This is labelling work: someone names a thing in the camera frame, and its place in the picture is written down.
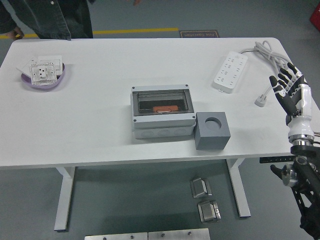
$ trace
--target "orange component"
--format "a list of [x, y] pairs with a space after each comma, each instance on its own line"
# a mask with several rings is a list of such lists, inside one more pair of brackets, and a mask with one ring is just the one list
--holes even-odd
[[154, 106], [153, 107], [153, 112], [154, 113], [170, 113], [173, 111], [178, 111], [178, 106], [177, 105], [172, 105], [172, 106]]

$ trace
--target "gray floor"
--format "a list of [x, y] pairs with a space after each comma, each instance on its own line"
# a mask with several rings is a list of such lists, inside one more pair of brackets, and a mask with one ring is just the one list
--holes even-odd
[[[8, 3], [3, 1], [11, 11]], [[320, 32], [309, 22], [316, 1], [97, 0], [93, 30], [179, 28], [218, 30], [220, 37], [274, 37], [304, 73], [320, 106]], [[32, 31], [20, 24], [25, 34]], [[178, 38], [178, 32], [95, 35], [96, 38]], [[0, 39], [0, 63], [10, 47]], [[68, 230], [53, 231], [62, 177], [55, 168], [0, 171], [1, 240], [83, 240], [87, 235], [209, 228], [212, 240], [312, 239], [299, 228], [290, 188], [269, 164], [240, 166], [252, 217], [240, 219], [225, 161], [79, 167]], [[207, 177], [222, 220], [201, 224], [189, 181]]]

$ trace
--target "purple bowl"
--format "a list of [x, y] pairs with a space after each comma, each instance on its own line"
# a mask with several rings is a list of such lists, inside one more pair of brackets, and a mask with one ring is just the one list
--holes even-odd
[[28, 77], [27, 75], [23, 74], [23, 73], [21, 74], [21, 80], [22, 80], [22, 82], [24, 84], [26, 84], [26, 85], [28, 85], [29, 87], [32, 87], [32, 88], [36, 88], [36, 89], [51, 89], [51, 88], [57, 86], [61, 82], [61, 80], [64, 78], [65, 71], [66, 71], [65, 64], [62, 63], [62, 74], [60, 76], [56, 76], [56, 78], [57, 78], [56, 82], [53, 83], [53, 84], [50, 84], [50, 85], [43, 85], [43, 86], [41, 86], [41, 85], [33, 85], [31, 83], [31, 78]]

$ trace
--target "gray box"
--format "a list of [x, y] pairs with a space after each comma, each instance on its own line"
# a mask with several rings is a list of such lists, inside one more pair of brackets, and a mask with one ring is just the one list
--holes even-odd
[[224, 149], [231, 137], [224, 112], [197, 112], [193, 133], [197, 150]]

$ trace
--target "white power strip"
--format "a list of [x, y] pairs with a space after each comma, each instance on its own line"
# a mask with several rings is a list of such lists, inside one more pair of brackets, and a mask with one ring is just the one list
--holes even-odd
[[247, 60], [247, 56], [235, 51], [230, 51], [215, 76], [212, 86], [221, 92], [232, 93]]

